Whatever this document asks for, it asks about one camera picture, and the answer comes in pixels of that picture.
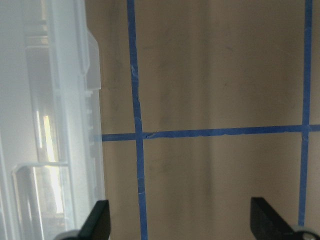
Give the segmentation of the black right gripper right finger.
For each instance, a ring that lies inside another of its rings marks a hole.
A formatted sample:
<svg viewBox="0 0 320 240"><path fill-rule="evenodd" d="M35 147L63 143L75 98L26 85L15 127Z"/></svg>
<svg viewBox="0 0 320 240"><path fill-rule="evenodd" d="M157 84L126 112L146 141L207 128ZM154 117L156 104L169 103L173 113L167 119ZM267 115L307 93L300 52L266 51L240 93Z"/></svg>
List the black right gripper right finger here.
<svg viewBox="0 0 320 240"><path fill-rule="evenodd" d="M300 234L263 197L250 200L250 230L256 240L299 240Z"/></svg>

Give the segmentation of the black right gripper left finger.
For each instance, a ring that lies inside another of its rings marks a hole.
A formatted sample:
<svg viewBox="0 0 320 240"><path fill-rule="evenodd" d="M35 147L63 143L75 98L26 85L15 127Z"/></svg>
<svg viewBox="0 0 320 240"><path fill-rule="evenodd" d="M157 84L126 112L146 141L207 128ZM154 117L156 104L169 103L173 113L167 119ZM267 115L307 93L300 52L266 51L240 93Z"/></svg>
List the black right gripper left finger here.
<svg viewBox="0 0 320 240"><path fill-rule="evenodd" d="M111 235L110 205L98 200L77 234L77 240L108 240Z"/></svg>

